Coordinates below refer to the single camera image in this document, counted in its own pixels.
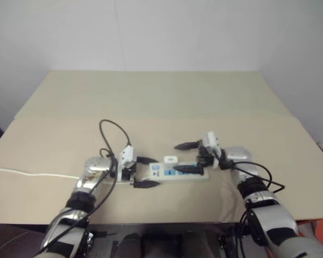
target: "white wall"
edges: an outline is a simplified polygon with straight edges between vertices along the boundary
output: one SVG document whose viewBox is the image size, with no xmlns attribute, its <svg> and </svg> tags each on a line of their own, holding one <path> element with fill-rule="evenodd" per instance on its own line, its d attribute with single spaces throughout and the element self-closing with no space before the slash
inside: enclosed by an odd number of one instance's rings
<svg viewBox="0 0 323 258">
<path fill-rule="evenodd" d="M 318 45 L 303 41 L 311 31 L 320 36 Z M 261 69 L 322 140 L 323 106 L 304 103 L 313 94 L 323 98 L 323 79 L 305 85 L 309 79 L 298 80 L 282 65 L 314 57 L 322 71 L 323 0 L 0 0 L 0 127 L 50 69 Z M 310 67 L 303 66 L 307 76 Z M 294 94 L 300 89 L 306 96 Z"/>
</svg>

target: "white cable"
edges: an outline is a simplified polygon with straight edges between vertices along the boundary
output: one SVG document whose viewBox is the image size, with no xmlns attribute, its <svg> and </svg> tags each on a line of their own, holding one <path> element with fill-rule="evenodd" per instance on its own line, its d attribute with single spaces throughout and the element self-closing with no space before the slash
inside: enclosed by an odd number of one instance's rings
<svg viewBox="0 0 323 258">
<path fill-rule="evenodd" d="M 55 177 L 79 179 L 78 176 L 69 176 L 69 175 L 60 175 L 60 174 L 30 174 L 30 173 L 26 173 L 26 172 L 14 170 L 14 169 L 8 169 L 8 168 L 0 168 L 0 171 L 20 174 L 20 175 L 24 175 L 24 176 L 55 176 Z"/>
</svg>

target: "power strip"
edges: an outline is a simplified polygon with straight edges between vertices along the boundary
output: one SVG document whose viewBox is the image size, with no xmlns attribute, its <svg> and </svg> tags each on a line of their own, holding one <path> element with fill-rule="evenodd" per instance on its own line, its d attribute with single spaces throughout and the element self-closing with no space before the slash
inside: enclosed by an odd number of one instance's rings
<svg viewBox="0 0 323 258">
<path fill-rule="evenodd" d="M 177 165 L 193 165 L 194 162 L 179 162 Z M 206 168 L 203 169 L 203 175 L 183 173 L 174 169 L 166 169 L 164 163 L 150 163 L 150 169 L 148 173 L 142 178 L 142 180 L 152 180 L 156 182 L 165 181 L 192 181 L 192 180 L 207 180 L 209 179 L 209 173 Z"/>
</svg>

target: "gray floor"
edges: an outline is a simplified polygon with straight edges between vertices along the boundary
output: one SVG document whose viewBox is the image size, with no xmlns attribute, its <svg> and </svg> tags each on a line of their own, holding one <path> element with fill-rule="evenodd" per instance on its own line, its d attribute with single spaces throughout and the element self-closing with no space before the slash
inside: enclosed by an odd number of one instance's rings
<svg viewBox="0 0 323 258">
<path fill-rule="evenodd" d="M 114 258 L 115 249 L 121 240 L 128 234 L 138 233 L 142 235 L 177 235 L 185 232 L 195 232 L 204 234 L 204 232 L 213 232 L 216 236 L 227 235 L 232 232 L 232 224 L 140 224 L 140 225 L 94 225 L 93 230 L 98 232 L 94 239 L 94 244 L 88 254 L 89 258 Z M 256 245 L 251 236 L 244 237 L 243 245 L 246 257 L 267 258 L 268 255 L 264 248 Z M 213 257 L 234 257 L 234 250 L 227 244 L 227 249 L 231 252 L 226 256 L 225 251 L 220 248 L 220 242 L 215 239 L 212 246 L 215 249 Z"/>
</svg>

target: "table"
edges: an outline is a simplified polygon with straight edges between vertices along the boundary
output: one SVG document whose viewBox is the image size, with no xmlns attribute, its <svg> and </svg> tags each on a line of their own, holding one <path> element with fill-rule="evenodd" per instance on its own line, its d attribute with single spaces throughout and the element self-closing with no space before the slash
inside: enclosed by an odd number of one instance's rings
<svg viewBox="0 0 323 258">
<path fill-rule="evenodd" d="M 286 185 L 277 196 L 296 219 L 323 218 L 323 154 L 257 72 L 52 71 L 0 139 L 0 167 L 81 175 L 104 146 L 101 118 L 118 122 L 139 155 L 157 160 L 194 159 L 195 150 L 173 146 L 213 130 L 222 147 L 244 146 Z M 118 154 L 122 132 L 104 130 Z M 208 181 L 152 189 L 118 185 L 92 223 L 237 222 L 244 207 L 229 172 L 209 173 Z M 0 223 L 48 224 L 74 184 L 0 171 Z"/>
</svg>

